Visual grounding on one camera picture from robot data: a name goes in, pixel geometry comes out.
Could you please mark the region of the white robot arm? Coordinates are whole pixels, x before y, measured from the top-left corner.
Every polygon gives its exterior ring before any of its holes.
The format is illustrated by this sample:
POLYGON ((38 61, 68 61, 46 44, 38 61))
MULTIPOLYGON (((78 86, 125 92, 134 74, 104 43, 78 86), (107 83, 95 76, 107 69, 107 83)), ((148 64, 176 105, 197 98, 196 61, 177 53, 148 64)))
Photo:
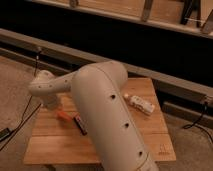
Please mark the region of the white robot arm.
POLYGON ((29 92, 54 109, 71 94, 105 171, 159 171, 121 95, 127 70, 117 61, 88 64, 56 77, 40 71, 29 92))

